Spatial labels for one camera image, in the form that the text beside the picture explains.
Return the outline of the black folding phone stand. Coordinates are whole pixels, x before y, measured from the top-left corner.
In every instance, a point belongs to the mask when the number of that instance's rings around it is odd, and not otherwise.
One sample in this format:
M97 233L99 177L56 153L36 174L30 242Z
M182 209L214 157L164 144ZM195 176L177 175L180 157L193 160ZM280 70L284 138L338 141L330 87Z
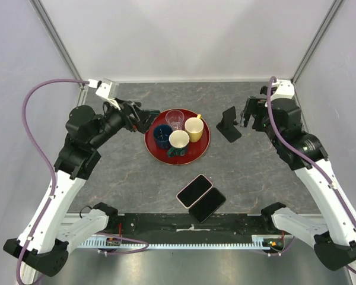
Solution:
M241 137L241 133L236 129L236 125L238 125L236 121L236 108L232 106L223 111L222 120L217 123L216 128L228 142L233 143Z

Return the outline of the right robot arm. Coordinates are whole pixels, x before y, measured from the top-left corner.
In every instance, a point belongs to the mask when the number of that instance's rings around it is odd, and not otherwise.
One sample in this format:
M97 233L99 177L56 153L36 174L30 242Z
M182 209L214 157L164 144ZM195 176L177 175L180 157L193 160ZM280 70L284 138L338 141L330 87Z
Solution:
M279 158L306 186L325 222L316 223L281 202L262 209L260 227L292 234L315 251L320 262L336 271L356 260L356 211L342 190L320 140L302 129L301 109L293 99L251 96L241 112L241 125L254 118L252 128L264 132Z

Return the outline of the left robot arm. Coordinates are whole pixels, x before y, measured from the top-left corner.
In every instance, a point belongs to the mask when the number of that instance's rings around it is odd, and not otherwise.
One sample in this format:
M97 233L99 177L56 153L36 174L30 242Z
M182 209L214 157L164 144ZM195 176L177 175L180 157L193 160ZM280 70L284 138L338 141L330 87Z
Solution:
M116 99L103 103L103 114L81 105L66 123L64 146L51 168L52 180L29 226L18 238L8 239L4 251L36 271L53 277L69 255L92 235L113 233L118 210L100 202L67 229L61 223L101 155L98 149L121 129L145 134L158 110L142 109L140 102Z

